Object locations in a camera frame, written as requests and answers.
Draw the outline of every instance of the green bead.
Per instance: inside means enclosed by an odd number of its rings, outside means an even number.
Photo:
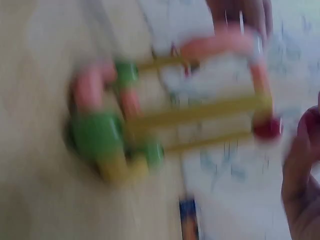
[[[133,62],[116,62],[116,86],[119,89],[130,88],[138,81],[138,68]]]
[[[157,141],[149,141],[142,147],[149,168],[157,167],[164,161],[164,148]]]
[[[71,131],[77,152],[85,158],[96,160],[123,147],[122,123],[112,112],[77,114]]]

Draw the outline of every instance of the finger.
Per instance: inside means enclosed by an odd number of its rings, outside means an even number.
[[[206,3],[211,11],[213,23],[226,20],[226,8],[222,1],[206,0]]]
[[[266,15],[262,0],[244,1],[244,15],[247,24],[253,27],[261,35],[262,44],[267,41]]]
[[[298,129],[298,135],[307,135],[312,148],[320,147],[320,114],[318,106],[309,108],[301,117]]]
[[[264,9],[264,16],[265,16],[266,36],[268,38],[274,30],[272,4],[270,0],[263,1],[263,9]]]
[[[297,221],[309,204],[310,198],[307,195],[307,189],[314,161],[314,154],[310,152],[308,138],[297,136],[293,140],[283,166],[281,197],[289,226]]]

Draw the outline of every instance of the baby rattle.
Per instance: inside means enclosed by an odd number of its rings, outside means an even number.
[[[260,37],[249,27],[216,24],[215,35],[193,39],[182,45],[179,55],[148,62],[103,62],[85,68],[72,85],[76,106],[71,113],[70,134],[76,151],[94,161],[102,176],[123,183],[145,175],[164,160],[164,154],[180,154],[194,148],[247,139],[254,135],[262,141],[274,140],[282,133],[282,124],[273,114],[265,58]],[[142,113],[135,84],[143,72],[170,65],[199,63],[209,57],[233,52],[246,57],[254,94],[158,113]],[[121,116],[103,102],[106,86],[113,88],[122,109]],[[228,117],[254,111],[252,128],[198,141],[163,146],[154,129]]]

